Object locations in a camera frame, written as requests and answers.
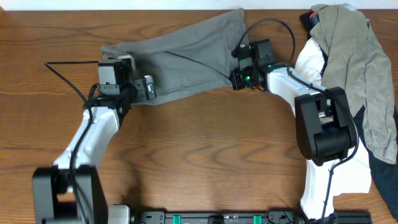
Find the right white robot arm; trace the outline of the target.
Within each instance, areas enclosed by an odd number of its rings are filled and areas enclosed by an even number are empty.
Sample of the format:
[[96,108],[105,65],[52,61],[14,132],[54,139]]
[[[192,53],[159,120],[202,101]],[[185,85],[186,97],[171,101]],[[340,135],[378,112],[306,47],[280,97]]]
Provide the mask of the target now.
[[229,79],[234,90],[268,91],[292,107],[298,148],[307,161],[300,208],[307,222],[330,220],[335,171],[355,156],[359,144],[345,91],[314,85],[285,63],[238,67]]

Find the grey shorts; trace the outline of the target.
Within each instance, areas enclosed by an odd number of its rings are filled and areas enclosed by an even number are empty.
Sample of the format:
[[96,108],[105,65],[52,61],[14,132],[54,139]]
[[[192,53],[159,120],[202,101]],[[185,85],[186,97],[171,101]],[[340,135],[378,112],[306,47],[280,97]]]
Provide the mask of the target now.
[[152,39],[104,45],[104,58],[131,55],[141,75],[154,78],[160,105],[197,93],[230,87],[229,75],[238,67],[231,53],[246,44],[244,9],[235,9]]

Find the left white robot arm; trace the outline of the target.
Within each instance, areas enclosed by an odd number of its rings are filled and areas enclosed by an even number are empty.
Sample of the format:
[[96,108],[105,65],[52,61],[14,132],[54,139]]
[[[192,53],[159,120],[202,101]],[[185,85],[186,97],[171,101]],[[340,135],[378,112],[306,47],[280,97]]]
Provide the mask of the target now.
[[97,169],[131,104],[155,98],[150,75],[90,88],[71,142],[52,166],[32,176],[36,223],[133,223],[130,206],[107,203]]

